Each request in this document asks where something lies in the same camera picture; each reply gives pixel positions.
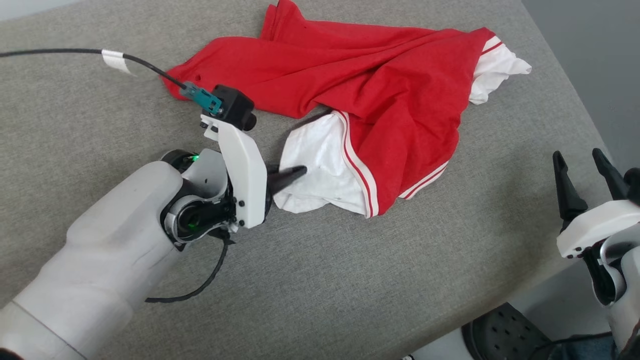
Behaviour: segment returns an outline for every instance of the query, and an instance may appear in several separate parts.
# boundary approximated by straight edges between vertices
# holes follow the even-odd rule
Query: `white cable label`
[[[121,52],[103,49],[102,59],[110,67],[113,67],[114,69],[118,69],[124,72],[125,74],[133,75],[131,74],[131,71],[129,71],[129,68],[127,68],[127,64],[124,62],[124,58],[122,57]]]

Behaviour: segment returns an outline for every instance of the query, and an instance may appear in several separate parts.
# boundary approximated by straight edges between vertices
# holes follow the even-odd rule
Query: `white stripe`
[[[353,173],[353,176],[358,181],[358,184],[360,185],[362,192],[364,193],[365,210],[366,210],[365,216],[367,218],[374,217],[378,215],[378,212],[379,212],[378,190],[376,187],[376,180],[373,178],[373,175],[371,174],[371,171],[369,171],[369,168],[367,167],[367,165],[365,165],[360,160],[360,158],[356,155],[355,151],[353,150],[353,147],[351,146],[351,133],[349,131],[349,114],[344,113],[343,115],[343,113],[340,111],[333,111],[332,113],[338,115],[338,117],[342,120],[342,123],[344,124],[345,132],[342,138],[344,146],[342,150],[344,151],[346,149],[346,154],[343,153],[342,156],[344,158],[344,162],[347,164],[347,166]],[[351,162],[349,161],[349,158],[347,158],[347,155],[353,162],[354,166],[358,168],[358,170],[362,173],[363,179],[360,177],[360,174],[358,174],[358,171],[355,168],[353,168],[353,166],[351,166]]]
[[[482,51],[489,50],[492,47],[498,45],[499,43],[500,43],[500,39],[494,36],[491,39],[487,40],[487,42],[484,44],[484,47],[482,48]]]
[[[439,173],[438,175],[436,175],[436,176],[434,176],[433,178],[431,178],[431,180],[429,180],[429,181],[427,181],[426,183],[424,183],[424,184],[420,185],[420,186],[419,186],[419,187],[418,187],[418,188],[413,192],[413,194],[411,194],[411,196],[409,196],[409,197],[407,197],[407,198],[405,198],[405,199],[409,200],[409,199],[413,198],[413,197],[415,196],[415,194],[417,194],[420,190],[422,190],[422,188],[423,188],[423,187],[425,187],[425,186],[427,186],[427,185],[431,184],[432,182],[436,181],[436,179],[438,179],[438,178],[442,175],[442,173],[444,173],[444,169],[442,169],[441,173]]]
[[[131,71],[129,71],[129,68],[127,68],[127,64],[124,62],[124,58],[122,57],[123,55],[124,54],[119,51],[102,49],[102,59],[107,65],[114,69],[118,69],[125,74],[133,75],[131,74]]]
[[[413,191],[413,189],[417,188],[421,182],[425,181],[426,179],[429,179],[431,176],[433,176],[433,174],[437,174],[438,171],[442,170],[443,168],[445,168],[447,166],[449,162],[447,161],[446,163],[440,165],[437,169],[435,169],[434,171],[432,171],[432,173],[430,173],[429,175],[423,177],[422,179],[420,179],[420,181],[418,181],[417,183],[415,183],[412,187],[410,187],[409,189],[407,189],[405,192],[403,192],[402,194],[400,194],[399,197],[405,197],[407,195],[409,195],[410,192]]]

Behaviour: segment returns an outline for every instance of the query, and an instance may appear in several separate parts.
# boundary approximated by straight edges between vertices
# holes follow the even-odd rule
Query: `red stripe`
[[[345,126],[348,129],[349,122],[347,121],[347,116],[345,116],[345,114],[343,112],[341,112],[341,111],[340,111],[340,113],[344,117]],[[371,204],[371,190],[369,189],[369,184],[367,184],[367,181],[364,179],[364,176],[360,172],[360,169],[353,163],[353,160],[351,160],[351,157],[349,157],[349,153],[347,152],[347,139],[346,139],[346,137],[349,136],[349,131],[347,131],[347,129],[345,129],[346,134],[345,134],[344,143],[342,144],[342,148],[344,150],[344,154],[347,156],[347,160],[349,160],[349,162],[351,163],[351,167],[353,167],[358,172],[358,175],[360,176],[360,179],[364,183],[364,187],[367,188],[367,199],[369,200],[369,217],[372,217],[373,216],[373,205]]]
[[[415,193],[416,191],[418,191],[418,189],[420,188],[420,186],[422,186],[424,183],[428,182],[429,180],[433,179],[434,177],[436,177],[438,174],[441,174],[444,169],[446,169],[447,167],[442,168],[440,171],[438,171],[437,173],[433,174],[432,176],[429,176],[427,179],[425,179],[423,182],[421,182],[420,184],[418,184],[418,186],[415,187],[415,189],[411,190],[411,192],[409,194],[407,194],[407,196],[405,196],[405,199],[409,199],[411,197],[411,195],[413,195],[413,193]]]
[[[496,47],[498,47],[500,45],[502,45],[502,42],[499,42],[498,44],[495,44],[494,46],[491,46],[489,49],[483,51],[481,55],[484,55],[484,54],[488,53],[489,51],[495,49]]]

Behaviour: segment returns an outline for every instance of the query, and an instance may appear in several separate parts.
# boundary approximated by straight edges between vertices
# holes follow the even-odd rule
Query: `gray fabric surface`
[[[0,51],[105,47],[169,69],[214,37],[257,36],[269,1],[87,1],[0,23]],[[310,19],[487,26],[533,66],[469,106],[447,171],[413,200],[366,220],[325,206],[272,210],[242,230],[211,287],[145,304],[104,359],[393,359],[460,326],[568,263],[556,249],[551,154],[560,149],[592,205],[608,199],[590,150],[602,141],[522,4],[514,0],[299,0]],[[96,56],[0,59],[0,305],[38,273],[66,228],[163,152],[211,146],[194,104]],[[250,133],[276,161],[292,119],[258,112]],[[211,271],[204,240],[154,295],[182,295]]]

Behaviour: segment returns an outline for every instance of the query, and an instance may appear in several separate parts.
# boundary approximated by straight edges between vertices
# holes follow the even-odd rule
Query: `teal connector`
[[[180,89],[180,94],[189,100],[192,100],[196,104],[200,105],[205,111],[208,111],[214,115],[222,113],[222,101],[213,96],[207,90],[196,86],[193,83],[184,83],[187,88]]]

